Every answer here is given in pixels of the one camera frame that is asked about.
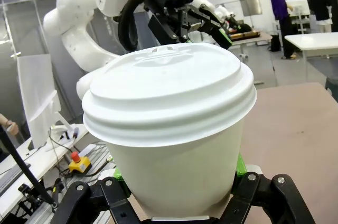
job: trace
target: person in purple shirt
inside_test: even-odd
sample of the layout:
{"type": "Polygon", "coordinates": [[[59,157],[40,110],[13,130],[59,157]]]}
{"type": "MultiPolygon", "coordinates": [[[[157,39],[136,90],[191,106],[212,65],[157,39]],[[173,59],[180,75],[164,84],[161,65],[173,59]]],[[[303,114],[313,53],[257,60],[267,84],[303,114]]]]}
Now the person in purple shirt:
{"type": "Polygon", "coordinates": [[[289,8],[291,11],[293,8],[291,6],[288,6],[285,2],[285,0],[271,0],[273,11],[276,20],[279,21],[280,25],[280,32],[283,42],[283,49],[284,49],[284,57],[282,59],[295,59],[296,55],[294,54],[294,47],[293,45],[285,40],[286,35],[292,35],[292,23],[289,16],[289,13],[287,12],[287,9],[289,8]]]}

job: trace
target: white plastic lid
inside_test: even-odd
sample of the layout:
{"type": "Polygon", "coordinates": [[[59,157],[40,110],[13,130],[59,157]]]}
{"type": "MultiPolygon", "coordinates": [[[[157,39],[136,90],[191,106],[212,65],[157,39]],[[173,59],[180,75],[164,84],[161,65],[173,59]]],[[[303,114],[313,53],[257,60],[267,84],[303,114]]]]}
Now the white plastic lid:
{"type": "Polygon", "coordinates": [[[172,44],[107,64],[82,100],[83,122],[116,145],[177,145],[230,127],[256,98],[251,70],[231,52],[206,43],[172,44]]]}

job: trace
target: black pants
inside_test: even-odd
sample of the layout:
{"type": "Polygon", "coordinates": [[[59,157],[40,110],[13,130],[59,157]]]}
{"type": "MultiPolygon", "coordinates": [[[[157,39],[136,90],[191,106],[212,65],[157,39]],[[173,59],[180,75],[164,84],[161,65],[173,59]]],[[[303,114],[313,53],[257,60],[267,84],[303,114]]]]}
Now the black pants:
{"type": "Polygon", "coordinates": [[[290,17],[286,17],[282,20],[279,20],[280,31],[281,31],[281,40],[283,42],[284,56],[290,58],[294,53],[294,46],[287,40],[285,40],[286,35],[293,35],[292,23],[290,17]]]}

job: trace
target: white coffee cup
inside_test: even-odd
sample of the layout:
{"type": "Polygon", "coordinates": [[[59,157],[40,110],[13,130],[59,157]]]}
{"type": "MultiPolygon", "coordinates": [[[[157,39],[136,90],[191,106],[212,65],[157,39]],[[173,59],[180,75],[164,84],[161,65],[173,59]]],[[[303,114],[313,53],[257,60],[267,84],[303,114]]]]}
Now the white coffee cup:
{"type": "Polygon", "coordinates": [[[82,106],[150,217],[219,217],[232,187],[251,70],[205,43],[165,45],[106,65],[82,106]]]}

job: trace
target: white monitor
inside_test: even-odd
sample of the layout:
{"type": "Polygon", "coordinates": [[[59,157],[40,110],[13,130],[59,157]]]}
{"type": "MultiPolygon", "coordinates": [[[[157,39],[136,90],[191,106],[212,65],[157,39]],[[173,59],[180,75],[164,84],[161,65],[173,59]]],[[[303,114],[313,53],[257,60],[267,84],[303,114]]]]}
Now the white monitor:
{"type": "Polygon", "coordinates": [[[34,148],[39,148],[47,142],[51,126],[58,121],[66,125],[67,130],[73,130],[59,113],[61,105],[55,90],[51,56],[44,54],[19,57],[17,69],[23,107],[34,148]]]}
{"type": "Polygon", "coordinates": [[[288,6],[292,6],[293,10],[288,10],[290,16],[310,15],[310,8],[307,0],[286,0],[288,6]]]}

